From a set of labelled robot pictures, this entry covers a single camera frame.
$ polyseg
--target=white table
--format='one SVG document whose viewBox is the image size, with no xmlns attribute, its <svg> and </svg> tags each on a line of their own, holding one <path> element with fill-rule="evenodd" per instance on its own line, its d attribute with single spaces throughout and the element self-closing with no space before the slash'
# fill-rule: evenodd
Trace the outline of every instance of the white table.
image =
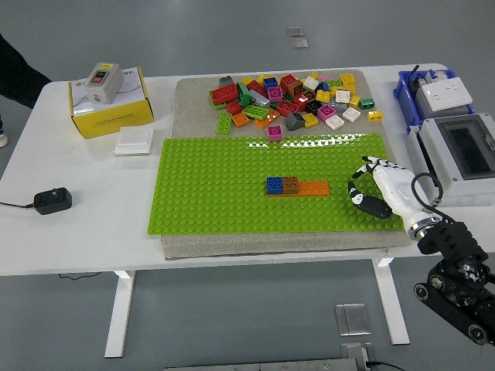
<svg viewBox="0 0 495 371">
<path fill-rule="evenodd" d="M 412 68 L 410 65 L 359 69 L 367 78 L 377 107 L 384 112 L 383 124 L 397 162 L 409 168 L 411 163 L 404 147 L 405 122 L 392 90 L 397 86 L 398 71 Z M 422 66 L 429 68 L 445 67 Z M 66 187 L 73 196 L 73 206 L 47 216 L 32 209 L 1 207 L 0 275 L 114 271 L 119 281 L 105 356 L 119 357 L 137 270 L 372 259 L 392 343 L 407 344 L 408 334 L 388 263 L 394 257 L 421 255 L 412 242 L 388 251 L 165 261 L 159 237 L 149 236 L 147 226 L 162 142 L 172 134 L 176 83 L 182 78 L 185 77 L 145 78 L 155 115 L 155 137 L 150 155 L 136 157 L 114 154 L 117 134 L 89 140 L 80 136 L 69 115 L 67 83 L 50 83 L 43 89 L 0 181 L 0 200 L 25 205 L 38 192 Z M 464 221 L 485 251 L 495 251 L 490 243 L 495 206 L 445 211 Z"/>
</svg>

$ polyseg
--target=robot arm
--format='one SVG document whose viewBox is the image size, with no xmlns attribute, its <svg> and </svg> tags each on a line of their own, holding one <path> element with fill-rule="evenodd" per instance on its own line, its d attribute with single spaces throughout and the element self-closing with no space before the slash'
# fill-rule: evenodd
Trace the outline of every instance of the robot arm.
<svg viewBox="0 0 495 371">
<path fill-rule="evenodd" d="M 353 178 L 371 174 L 384 200 L 364 195 L 349 182 L 355 207 L 381 219 L 399 215 L 422 254 L 443 256 L 430 270 L 427 283 L 415 285 L 416 297 L 476 344 L 495 345 L 495 295 L 484 287 L 495 284 L 495 276 L 483 264 L 488 255 L 464 223 L 422 202 L 426 195 L 410 170 L 375 157 L 363 160 L 369 163 Z"/>
</svg>

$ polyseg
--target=yellow box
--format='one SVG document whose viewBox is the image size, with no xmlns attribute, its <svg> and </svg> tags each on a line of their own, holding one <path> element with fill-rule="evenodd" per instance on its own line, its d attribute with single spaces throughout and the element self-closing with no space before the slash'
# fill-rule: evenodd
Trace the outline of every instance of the yellow box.
<svg viewBox="0 0 495 371">
<path fill-rule="evenodd" d="M 84 99 L 84 97 L 81 97 L 81 94 L 83 94 L 81 90 L 84 89 L 84 80 L 69 82 L 70 117 L 84 139 L 115 133 L 116 131 L 120 131 L 123 126 L 139 126 L 154 121 L 152 106 L 149 103 L 141 69 L 135 67 L 124 70 L 123 72 L 125 75 L 123 88 L 129 80 L 136 84 L 136 88 L 122 92 L 124 94 L 131 94 L 122 98 L 120 102 L 116 98 L 113 104 L 105 104 L 107 107 L 97 107 L 97 109 L 91 109 L 92 106 L 88 101 L 89 105 L 84 102 L 81 104 L 81 109 L 77 108 L 74 110 L 74 107 L 77 107 Z M 138 77 L 132 76 L 133 73 L 137 73 Z M 80 100 L 74 104 L 73 99 L 75 95 Z"/>
</svg>

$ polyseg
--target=power adapter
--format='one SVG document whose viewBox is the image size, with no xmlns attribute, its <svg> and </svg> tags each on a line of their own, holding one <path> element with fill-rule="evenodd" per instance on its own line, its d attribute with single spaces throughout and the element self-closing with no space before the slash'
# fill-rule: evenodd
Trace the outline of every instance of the power adapter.
<svg viewBox="0 0 495 371">
<path fill-rule="evenodd" d="M 56 188 L 36 194 L 32 205 L 41 215 L 56 213 L 72 206 L 72 195 L 65 188 Z"/>
</svg>

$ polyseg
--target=white wall switch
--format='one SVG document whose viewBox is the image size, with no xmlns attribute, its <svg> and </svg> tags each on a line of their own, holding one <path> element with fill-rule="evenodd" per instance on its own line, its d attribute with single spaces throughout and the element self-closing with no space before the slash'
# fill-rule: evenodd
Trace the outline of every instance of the white wall switch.
<svg viewBox="0 0 495 371">
<path fill-rule="evenodd" d="M 433 112 L 463 106 L 473 102 L 460 77 L 427 83 L 421 86 L 421 88 Z"/>
</svg>

